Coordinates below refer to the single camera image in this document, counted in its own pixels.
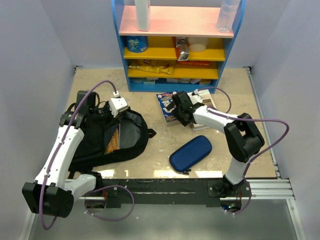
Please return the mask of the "blue comic book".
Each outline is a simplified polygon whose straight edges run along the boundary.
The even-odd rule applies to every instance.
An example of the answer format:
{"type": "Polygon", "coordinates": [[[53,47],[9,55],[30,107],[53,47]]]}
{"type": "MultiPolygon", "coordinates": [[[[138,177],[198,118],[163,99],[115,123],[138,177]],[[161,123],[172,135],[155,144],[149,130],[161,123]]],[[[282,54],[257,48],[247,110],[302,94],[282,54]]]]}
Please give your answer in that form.
{"type": "Polygon", "coordinates": [[[177,91],[170,91],[165,93],[159,93],[156,95],[156,98],[159,102],[161,112],[163,114],[163,117],[167,126],[179,123],[179,121],[173,115],[175,104],[171,105],[171,103],[173,102],[172,96],[177,93],[178,93],[177,91]]]}

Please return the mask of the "black backpack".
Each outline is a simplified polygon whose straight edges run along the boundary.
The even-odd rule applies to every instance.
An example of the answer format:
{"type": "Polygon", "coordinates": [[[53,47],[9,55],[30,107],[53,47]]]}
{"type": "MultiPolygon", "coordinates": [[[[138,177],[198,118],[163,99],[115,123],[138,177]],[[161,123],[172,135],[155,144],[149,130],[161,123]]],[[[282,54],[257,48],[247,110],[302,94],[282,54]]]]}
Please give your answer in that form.
{"type": "Polygon", "coordinates": [[[69,178],[95,167],[132,160],[142,154],[157,133],[148,128],[143,116],[127,109],[112,118],[107,106],[99,109],[103,121],[87,128],[68,168],[69,178]]]}

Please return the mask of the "orange treehouse book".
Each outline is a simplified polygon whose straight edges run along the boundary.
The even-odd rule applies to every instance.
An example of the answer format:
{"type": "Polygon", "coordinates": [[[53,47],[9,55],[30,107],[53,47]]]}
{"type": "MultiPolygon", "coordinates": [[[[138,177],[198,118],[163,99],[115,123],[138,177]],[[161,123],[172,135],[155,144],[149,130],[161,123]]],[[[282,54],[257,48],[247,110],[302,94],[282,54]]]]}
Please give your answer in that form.
{"type": "Polygon", "coordinates": [[[120,126],[115,129],[109,143],[106,145],[105,154],[113,153],[115,150],[120,149],[120,126]]]}

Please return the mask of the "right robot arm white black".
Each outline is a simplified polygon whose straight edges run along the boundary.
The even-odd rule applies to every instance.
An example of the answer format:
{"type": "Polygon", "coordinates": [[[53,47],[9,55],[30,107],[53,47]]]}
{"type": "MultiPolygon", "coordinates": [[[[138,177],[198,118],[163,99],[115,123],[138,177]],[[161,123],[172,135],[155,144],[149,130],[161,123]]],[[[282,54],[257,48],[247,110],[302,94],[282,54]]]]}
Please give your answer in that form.
{"type": "Polygon", "coordinates": [[[200,124],[215,129],[225,135],[228,150],[232,156],[229,168],[223,176],[223,192],[230,197],[240,190],[245,169],[249,161],[256,157],[265,144],[261,132],[247,113],[228,114],[203,103],[195,90],[192,94],[177,92],[166,107],[183,125],[200,124]]]}

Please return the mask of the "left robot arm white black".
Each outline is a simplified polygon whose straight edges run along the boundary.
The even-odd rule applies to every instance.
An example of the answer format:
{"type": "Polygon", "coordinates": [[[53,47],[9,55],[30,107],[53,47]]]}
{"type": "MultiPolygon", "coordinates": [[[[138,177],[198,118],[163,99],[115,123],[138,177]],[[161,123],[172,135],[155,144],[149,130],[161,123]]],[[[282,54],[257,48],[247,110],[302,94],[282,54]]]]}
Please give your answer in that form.
{"type": "Polygon", "coordinates": [[[89,127],[96,127],[112,116],[110,112],[100,113],[94,91],[79,91],[74,110],[67,110],[60,118],[58,133],[40,173],[33,182],[25,182],[22,195],[34,214],[66,218],[74,202],[86,193],[99,196],[104,190],[102,176],[84,167],[80,176],[66,182],[66,174],[77,148],[85,138],[89,127]]]}

